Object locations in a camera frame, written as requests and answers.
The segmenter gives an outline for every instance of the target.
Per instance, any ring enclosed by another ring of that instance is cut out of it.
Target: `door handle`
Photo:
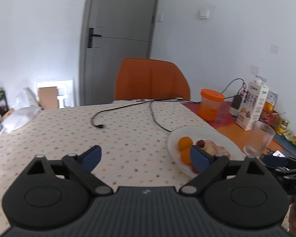
[[[102,35],[93,34],[92,27],[89,27],[88,48],[92,48],[92,37],[102,37]]]

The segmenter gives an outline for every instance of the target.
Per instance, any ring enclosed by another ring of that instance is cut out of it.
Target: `white plate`
[[[244,155],[240,149],[226,136],[218,133],[215,130],[203,127],[203,126],[182,126],[173,130],[167,137],[166,147],[170,157],[175,161],[176,165],[190,177],[197,176],[192,171],[190,165],[185,165],[181,161],[181,152],[178,149],[178,141],[180,138],[188,136],[193,140],[193,144],[196,144],[198,140],[212,140],[216,145],[224,146],[231,154],[230,159],[236,161],[244,160]]]

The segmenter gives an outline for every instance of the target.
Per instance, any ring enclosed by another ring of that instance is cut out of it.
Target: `wall socket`
[[[250,74],[257,75],[259,73],[259,68],[253,65],[250,65]]]

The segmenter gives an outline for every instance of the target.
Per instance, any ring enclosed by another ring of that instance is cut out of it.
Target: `plastic bag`
[[[27,88],[23,88],[16,96],[15,101],[10,104],[10,108],[15,110],[32,106],[38,107],[38,102],[35,95]]]
[[[8,116],[3,122],[2,125],[8,133],[16,130],[26,123],[30,122],[37,114],[41,111],[40,107],[32,106],[20,108],[17,111],[14,111],[10,116]]]

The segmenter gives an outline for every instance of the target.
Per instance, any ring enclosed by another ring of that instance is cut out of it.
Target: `ribbed gray surface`
[[[173,187],[120,187],[97,198],[72,224],[48,232],[8,230],[4,237],[282,237],[281,227],[236,230],[209,217],[196,198],[182,197]]]

